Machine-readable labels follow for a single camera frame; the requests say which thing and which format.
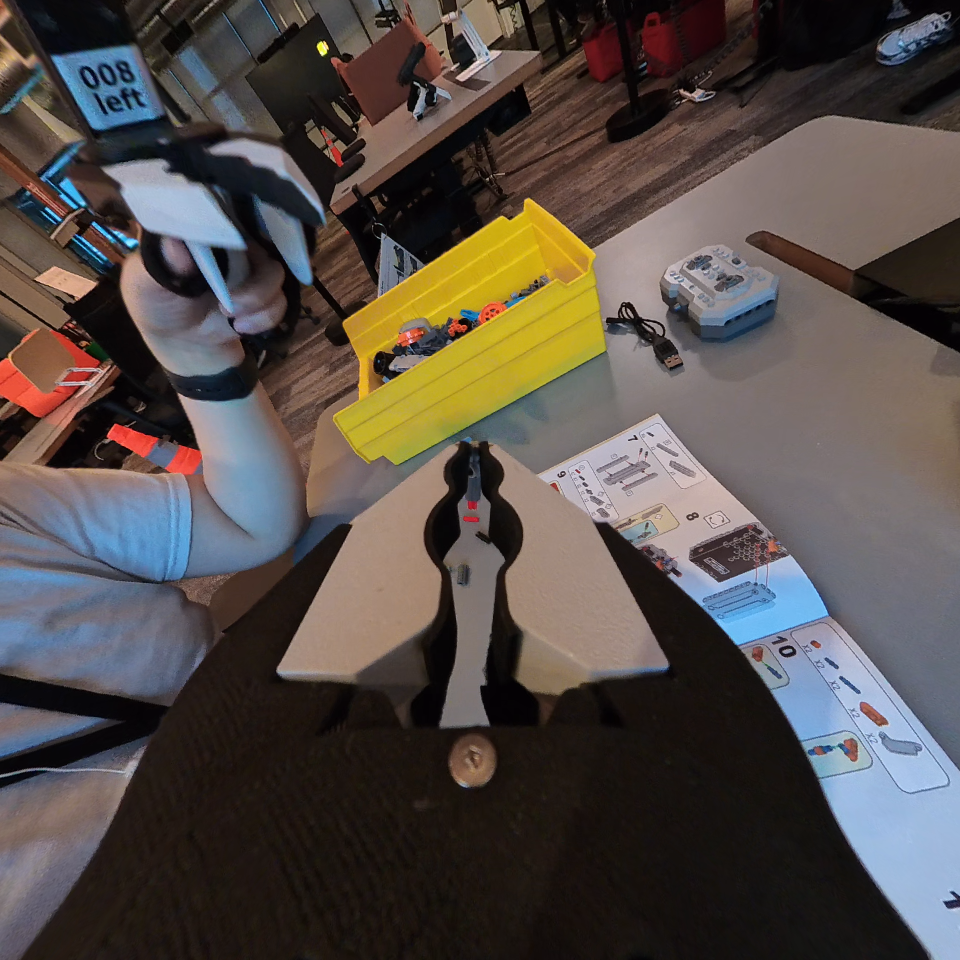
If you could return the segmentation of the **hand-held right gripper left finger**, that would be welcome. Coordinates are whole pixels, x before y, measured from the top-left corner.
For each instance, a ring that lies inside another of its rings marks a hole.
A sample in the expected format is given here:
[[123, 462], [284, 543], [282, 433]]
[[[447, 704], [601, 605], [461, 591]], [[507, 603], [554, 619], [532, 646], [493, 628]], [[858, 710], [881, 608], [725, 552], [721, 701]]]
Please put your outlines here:
[[344, 540], [277, 666], [286, 681], [352, 685], [438, 724], [457, 652], [446, 564], [462, 535], [472, 447], [443, 450], [337, 533]]

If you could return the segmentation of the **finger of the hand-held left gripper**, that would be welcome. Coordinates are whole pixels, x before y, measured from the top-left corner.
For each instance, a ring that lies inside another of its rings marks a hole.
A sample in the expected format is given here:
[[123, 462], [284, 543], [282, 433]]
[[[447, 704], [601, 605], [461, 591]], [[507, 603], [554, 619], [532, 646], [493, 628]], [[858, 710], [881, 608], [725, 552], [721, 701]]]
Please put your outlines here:
[[140, 226], [211, 248], [245, 250], [246, 240], [210, 188], [172, 172], [166, 161], [103, 166]]
[[313, 282], [308, 239], [327, 223], [325, 204], [293, 157], [273, 140], [228, 137], [204, 148], [215, 186], [252, 199], [261, 236], [302, 285]]

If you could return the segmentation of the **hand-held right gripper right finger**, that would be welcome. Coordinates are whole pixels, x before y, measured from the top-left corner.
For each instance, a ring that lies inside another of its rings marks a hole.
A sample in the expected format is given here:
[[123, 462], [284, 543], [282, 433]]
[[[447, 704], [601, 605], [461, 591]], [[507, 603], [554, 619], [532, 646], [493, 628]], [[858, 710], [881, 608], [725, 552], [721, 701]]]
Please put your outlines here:
[[501, 553], [481, 696], [491, 726], [536, 726], [542, 697], [662, 674], [668, 660], [598, 526], [500, 447], [480, 444]]

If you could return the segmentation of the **person's left hand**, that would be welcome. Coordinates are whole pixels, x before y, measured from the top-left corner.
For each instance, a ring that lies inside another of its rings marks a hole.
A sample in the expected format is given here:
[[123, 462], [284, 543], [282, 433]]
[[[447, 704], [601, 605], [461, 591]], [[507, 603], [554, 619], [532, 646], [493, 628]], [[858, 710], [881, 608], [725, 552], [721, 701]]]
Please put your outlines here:
[[241, 336], [274, 329], [287, 309], [282, 264], [260, 246], [246, 252], [246, 281], [232, 291], [229, 317], [214, 294], [189, 298], [150, 276], [139, 251], [126, 258], [120, 288], [126, 310], [155, 359], [184, 377], [214, 375], [237, 366], [244, 354]]

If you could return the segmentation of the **black monitor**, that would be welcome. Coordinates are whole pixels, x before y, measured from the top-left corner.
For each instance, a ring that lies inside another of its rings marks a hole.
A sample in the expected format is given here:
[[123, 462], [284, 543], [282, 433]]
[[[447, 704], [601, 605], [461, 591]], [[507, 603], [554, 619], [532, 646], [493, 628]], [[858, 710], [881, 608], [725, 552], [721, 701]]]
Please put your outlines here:
[[272, 55], [247, 73], [246, 82], [284, 134], [312, 119], [312, 99], [331, 103], [347, 90], [331, 62], [341, 52], [318, 14], [280, 38], [284, 44], [272, 44]]

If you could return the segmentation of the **printed grey sheet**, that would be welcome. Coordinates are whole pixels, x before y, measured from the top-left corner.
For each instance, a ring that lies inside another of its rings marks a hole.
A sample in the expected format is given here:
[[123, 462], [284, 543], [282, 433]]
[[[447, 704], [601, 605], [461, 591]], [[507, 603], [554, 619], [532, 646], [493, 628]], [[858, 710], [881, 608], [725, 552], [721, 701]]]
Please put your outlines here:
[[384, 232], [380, 238], [377, 295], [384, 296], [424, 266], [424, 262]]

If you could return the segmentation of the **grey background table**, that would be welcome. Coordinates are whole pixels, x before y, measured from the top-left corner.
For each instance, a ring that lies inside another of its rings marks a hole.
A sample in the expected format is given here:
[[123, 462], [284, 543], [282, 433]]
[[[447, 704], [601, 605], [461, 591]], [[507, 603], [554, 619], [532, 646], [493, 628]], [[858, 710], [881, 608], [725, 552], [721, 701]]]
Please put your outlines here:
[[354, 186], [363, 195], [374, 193], [391, 177], [400, 174], [508, 93], [521, 87], [540, 71], [542, 64], [543, 57], [539, 52], [502, 51], [479, 71], [477, 89], [446, 77], [437, 78], [437, 88], [450, 93], [451, 99], [441, 99], [420, 121], [414, 119], [405, 104], [376, 125], [362, 120], [358, 132], [366, 141], [365, 162], [354, 174], [337, 184], [330, 200], [332, 212], [345, 214], [356, 202]]

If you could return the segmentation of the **black and white tool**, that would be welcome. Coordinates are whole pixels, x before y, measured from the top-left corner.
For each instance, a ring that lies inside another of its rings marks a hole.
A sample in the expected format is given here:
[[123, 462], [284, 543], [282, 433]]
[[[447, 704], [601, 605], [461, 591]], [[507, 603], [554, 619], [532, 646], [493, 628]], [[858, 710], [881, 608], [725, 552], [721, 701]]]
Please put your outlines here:
[[423, 41], [414, 43], [397, 75], [398, 84], [408, 89], [407, 110], [417, 122], [422, 121], [426, 113], [435, 108], [441, 99], [452, 100], [448, 90], [438, 88], [433, 82], [416, 73], [425, 55], [426, 43]]

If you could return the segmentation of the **black wristband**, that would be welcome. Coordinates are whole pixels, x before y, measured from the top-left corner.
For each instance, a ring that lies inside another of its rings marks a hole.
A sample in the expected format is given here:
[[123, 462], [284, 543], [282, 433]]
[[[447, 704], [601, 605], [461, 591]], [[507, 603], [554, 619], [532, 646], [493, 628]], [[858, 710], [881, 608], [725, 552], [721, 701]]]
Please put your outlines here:
[[241, 363], [216, 373], [183, 375], [162, 366], [173, 390], [193, 402], [234, 402], [246, 399], [258, 387], [257, 359], [245, 354]]

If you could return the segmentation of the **white stand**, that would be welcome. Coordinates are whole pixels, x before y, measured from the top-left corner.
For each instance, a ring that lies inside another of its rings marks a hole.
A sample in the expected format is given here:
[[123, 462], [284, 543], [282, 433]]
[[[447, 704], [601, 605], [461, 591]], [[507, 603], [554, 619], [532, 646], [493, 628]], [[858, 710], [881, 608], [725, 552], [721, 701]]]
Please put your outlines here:
[[473, 22], [460, 8], [440, 14], [440, 22], [446, 38], [447, 52], [454, 66], [454, 76], [458, 81], [474, 78], [495, 58], [483, 41]]

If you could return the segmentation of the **orange safety vest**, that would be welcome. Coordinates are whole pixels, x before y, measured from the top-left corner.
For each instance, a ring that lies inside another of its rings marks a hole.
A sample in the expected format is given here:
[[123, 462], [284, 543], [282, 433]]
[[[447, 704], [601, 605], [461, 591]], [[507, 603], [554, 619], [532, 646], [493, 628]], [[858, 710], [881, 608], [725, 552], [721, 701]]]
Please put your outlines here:
[[36, 417], [46, 417], [88, 386], [101, 367], [89, 356], [69, 354], [27, 358], [25, 368], [11, 358], [1, 363], [1, 396]]

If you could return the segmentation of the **yellow plastic bin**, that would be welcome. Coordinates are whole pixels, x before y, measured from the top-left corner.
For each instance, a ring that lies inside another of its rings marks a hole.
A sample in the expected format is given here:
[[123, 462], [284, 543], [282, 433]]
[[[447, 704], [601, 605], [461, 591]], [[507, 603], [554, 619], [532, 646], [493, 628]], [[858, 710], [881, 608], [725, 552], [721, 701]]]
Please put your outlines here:
[[[359, 361], [358, 399], [333, 417], [365, 462], [399, 465], [606, 352], [595, 254], [550, 212], [526, 198], [423, 266], [343, 325]], [[439, 330], [462, 310], [505, 304], [541, 277], [547, 283], [389, 383], [375, 357], [402, 326]]]

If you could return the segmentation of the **grey remote control unit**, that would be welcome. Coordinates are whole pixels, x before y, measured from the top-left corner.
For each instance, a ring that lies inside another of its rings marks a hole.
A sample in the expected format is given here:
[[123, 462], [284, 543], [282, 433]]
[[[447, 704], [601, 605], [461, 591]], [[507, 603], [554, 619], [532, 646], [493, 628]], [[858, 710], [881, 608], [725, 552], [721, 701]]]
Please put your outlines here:
[[780, 279], [728, 246], [704, 246], [666, 268], [659, 291], [702, 341], [725, 342], [770, 321]]

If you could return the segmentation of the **red bag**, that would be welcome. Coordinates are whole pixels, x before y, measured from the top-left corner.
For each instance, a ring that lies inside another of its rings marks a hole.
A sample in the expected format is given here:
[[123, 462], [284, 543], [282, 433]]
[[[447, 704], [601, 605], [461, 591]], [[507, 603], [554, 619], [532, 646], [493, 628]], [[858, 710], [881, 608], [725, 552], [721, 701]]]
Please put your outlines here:
[[727, 41], [725, 1], [682, 1], [651, 8], [641, 28], [646, 72], [668, 78]]
[[[626, 30], [636, 76], [639, 80], [643, 80], [646, 78], [647, 63], [643, 54], [642, 40], [634, 19], [630, 16], [626, 20]], [[582, 49], [588, 76], [595, 82], [605, 84], [615, 78], [622, 78], [623, 60], [618, 26], [614, 20], [607, 19], [604, 23], [593, 23], [590, 30], [586, 30], [582, 35]]]

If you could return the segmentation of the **building instruction booklet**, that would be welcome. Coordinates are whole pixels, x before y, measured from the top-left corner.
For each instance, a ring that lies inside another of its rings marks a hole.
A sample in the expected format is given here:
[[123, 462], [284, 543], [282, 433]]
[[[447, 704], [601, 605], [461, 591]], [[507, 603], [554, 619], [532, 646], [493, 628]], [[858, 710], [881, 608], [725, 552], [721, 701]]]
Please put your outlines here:
[[846, 838], [931, 958], [958, 958], [958, 768], [829, 616], [791, 550], [659, 415], [541, 472], [725, 631]]

